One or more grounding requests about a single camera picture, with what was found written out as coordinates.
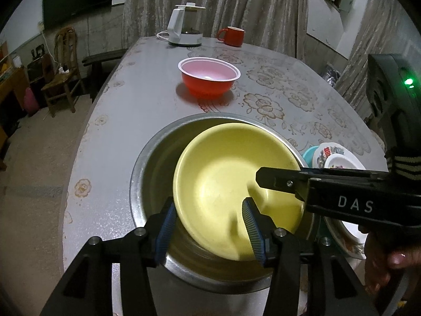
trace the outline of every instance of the chair seat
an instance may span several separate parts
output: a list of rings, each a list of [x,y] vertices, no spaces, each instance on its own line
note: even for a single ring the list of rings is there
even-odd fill
[[[58,73],[57,75],[54,76],[51,82],[44,85],[41,91],[44,91],[44,90],[47,90],[52,87],[56,87],[58,85],[62,85],[68,82],[74,76],[75,72],[76,72],[76,69],[74,68],[74,69],[69,70],[69,73]]]

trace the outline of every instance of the mug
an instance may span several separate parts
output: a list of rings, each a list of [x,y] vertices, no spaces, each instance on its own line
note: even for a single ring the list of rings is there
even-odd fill
[[[225,34],[223,38],[220,38],[219,36],[222,32],[225,32]],[[228,26],[228,28],[219,30],[216,38],[227,45],[241,47],[244,40],[244,30],[237,27]]]

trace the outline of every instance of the pink bag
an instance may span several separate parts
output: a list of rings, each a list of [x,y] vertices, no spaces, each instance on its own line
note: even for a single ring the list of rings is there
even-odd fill
[[[39,104],[30,87],[25,90],[24,108],[29,116],[33,116],[39,110]]]

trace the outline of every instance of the human hand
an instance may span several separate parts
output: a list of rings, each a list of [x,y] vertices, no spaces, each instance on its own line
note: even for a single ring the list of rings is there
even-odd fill
[[[359,227],[359,230],[363,233],[368,232],[362,227]],[[390,280],[390,270],[411,266],[418,266],[417,274],[410,282],[410,287],[415,287],[421,271],[421,246],[399,248],[386,254],[375,233],[371,232],[365,241],[364,252],[367,257],[365,261],[365,286],[368,292],[376,295],[380,288],[386,286]]]

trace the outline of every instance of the power outlet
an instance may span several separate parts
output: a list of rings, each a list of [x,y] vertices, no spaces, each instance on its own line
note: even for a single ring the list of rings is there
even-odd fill
[[[44,30],[44,22],[43,22],[43,21],[40,21],[40,22],[38,23],[38,30],[39,30],[40,32],[42,32],[42,31]]]

